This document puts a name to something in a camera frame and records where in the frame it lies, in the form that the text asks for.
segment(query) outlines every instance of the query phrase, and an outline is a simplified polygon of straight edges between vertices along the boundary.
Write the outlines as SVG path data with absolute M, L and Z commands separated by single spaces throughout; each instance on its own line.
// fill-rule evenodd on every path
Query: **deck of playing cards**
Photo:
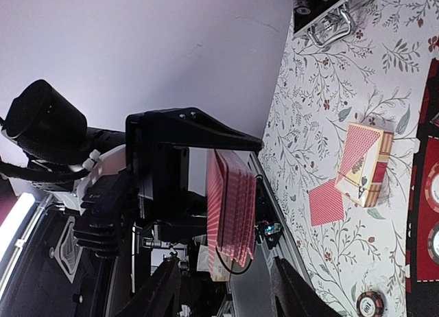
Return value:
M 335 188 L 362 207 L 374 207 L 392 143 L 391 132 L 349 123 Z
M 245 266 L 254 253 L 256 178 L 233 151 L 209 152 L 207 174 L 207 239 L 214 281 L 226 281 L 227 267 Z

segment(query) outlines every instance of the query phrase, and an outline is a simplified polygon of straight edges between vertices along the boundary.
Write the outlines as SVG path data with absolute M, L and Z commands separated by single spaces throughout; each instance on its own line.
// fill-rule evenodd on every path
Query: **playing card box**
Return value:
M 362 207 L 374 207 L 392 143 L 391 132 L 349 123 L 335 188 Z
M 222 261 L 227 268 L 232 269 L 233 261 L 227 255 L 220 253 Z M 225 269 L 224 265 L 220 261 L 218 255 L 213 258 L 213 265 L 211 266 L 211 278 L 212 281 L 230 281 L 230 272 Z

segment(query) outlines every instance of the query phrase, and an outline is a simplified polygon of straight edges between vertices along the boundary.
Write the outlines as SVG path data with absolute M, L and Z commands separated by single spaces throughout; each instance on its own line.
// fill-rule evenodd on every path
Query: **robotic arm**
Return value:
M 103 258 L 121 252 L 133 223 L 157 226 L 165 242 L 206 233 L 206 198 L 188 190 L 189 148 L 259 151 L 260 139 L 197 108 L 129 115 L 126 133 L 89 128 L 85 116 L 46 81 L 30 84 L 1 133 L 29 158 L 0 162 L 0 174 L 51 192 L 78 213 L 78 244 Z

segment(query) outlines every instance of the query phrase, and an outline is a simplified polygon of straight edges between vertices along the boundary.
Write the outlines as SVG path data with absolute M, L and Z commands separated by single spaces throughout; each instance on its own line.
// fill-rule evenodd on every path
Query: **floral pattern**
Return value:
M 439 0 L 375 0 L 353 17 L 355 33 L 324 49 L 290 28 L 260 160 L 317 294 L 353 317 L 376 290 L 389 316 L 406 316 L 408 192 Z M 350 121 L 395 133 L 379 204 L 343 198 L 343 220 L 312 227 L 308 191 L 335 177 Z

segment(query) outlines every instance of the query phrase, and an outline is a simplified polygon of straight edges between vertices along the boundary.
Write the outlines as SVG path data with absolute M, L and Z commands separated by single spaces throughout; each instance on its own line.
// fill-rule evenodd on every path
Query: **black cable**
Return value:
M 81 169 L 78 172 L 71 173 L 42 172 L 0 161 L 0 174 L 3 174 L 8 178 L 20 178 L 34 183 L 68 183 L 84 178 L 89 173 L 90 172 L 87 169 Z
M 231 274 L 236 274 L 236 275 L 241 275 L 241 274 L 245 274 L 248 269 L 250 269 L 250 266 L 252 265 L 253 260 L 250 259 L 250 262 L 248 262 L 248 265 L 246 266 L 246 268 L 242 271 L 236 272 L 231 270 L 228 266 L 226 266 L 226 264 L 224 263 L 224 260 L 221 258 L 220 252 L 218 252 L 218 247 L 215 247 L 216 251 L 217 251 L 217 255 L 219 258 L 219 261 L 221 262 L 222 266 L 224 267 L 224 269 L 226 269 L 228 272 L 230 272 Z

